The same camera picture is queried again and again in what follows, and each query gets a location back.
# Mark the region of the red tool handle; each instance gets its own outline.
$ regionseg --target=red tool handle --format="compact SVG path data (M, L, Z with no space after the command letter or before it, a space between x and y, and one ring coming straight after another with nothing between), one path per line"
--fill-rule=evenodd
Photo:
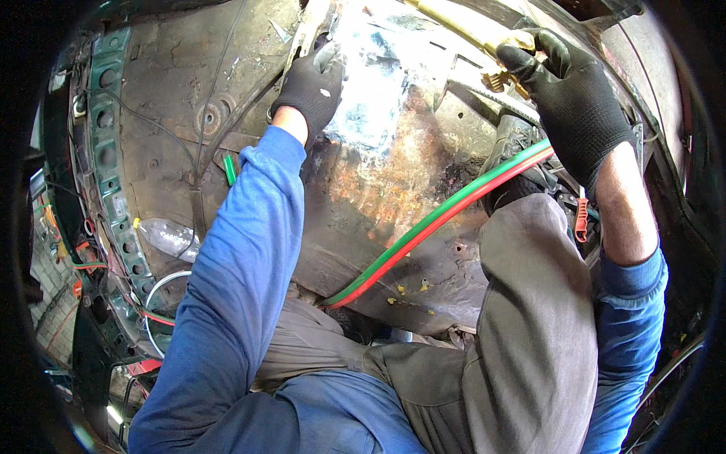
M584 243L587 241L587 199L577 199L577 220L575 221L575 238Z

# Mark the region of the black glove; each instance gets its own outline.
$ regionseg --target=black glove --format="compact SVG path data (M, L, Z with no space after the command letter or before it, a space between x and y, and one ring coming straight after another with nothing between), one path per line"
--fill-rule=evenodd
M635 145L635 136L595 58L546 28L527 31L536 49L548 56L544 62L511 44L500 44L497 58L537 104L565 169L594 195L607 155L622 142Z
M303 114L308 124L306 150L312 148L315 138L338 108L347 63L346 56L339 51L340 44L330 42L293 61L282 82L280 95L272 103L272 117L282 105Z

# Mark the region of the twin welding hose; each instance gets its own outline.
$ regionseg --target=twin welding hose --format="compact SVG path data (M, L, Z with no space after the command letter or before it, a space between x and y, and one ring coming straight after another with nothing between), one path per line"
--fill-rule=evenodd
M325 299L320 307L331 309L345 306L361 296L378 281L393 265L398 263L414 247L424 241L446 221L460 213L495 187L522 173L538 162L554 154L548 139L522 150L512 158L495 166L481 177L464 186L456 194L436 207L405 235L400 237L386 252L380 255L363 273L342 291Z

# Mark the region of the plastic bottle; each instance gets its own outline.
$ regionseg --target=plastic bottle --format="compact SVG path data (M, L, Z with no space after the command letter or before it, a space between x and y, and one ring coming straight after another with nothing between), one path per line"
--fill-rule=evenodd
M149 244L174 257L187 248L192 238L192 229L157 217L143 221L139 218L134 219L134 229L140 232ZM199 237L194 235L194 243L179 258L194 263L198 253Z

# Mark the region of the blue sleeve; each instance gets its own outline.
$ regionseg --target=blue sleeve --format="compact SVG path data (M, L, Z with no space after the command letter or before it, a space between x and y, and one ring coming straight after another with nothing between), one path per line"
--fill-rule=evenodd
M300 253L305 157L275 126L240 152L242 171L192 267L158 380L129 429L130 453L189 447L249 392Z
M600 257L597 393L583 453L619 453L661 348L668 266L660 248L620 267Z

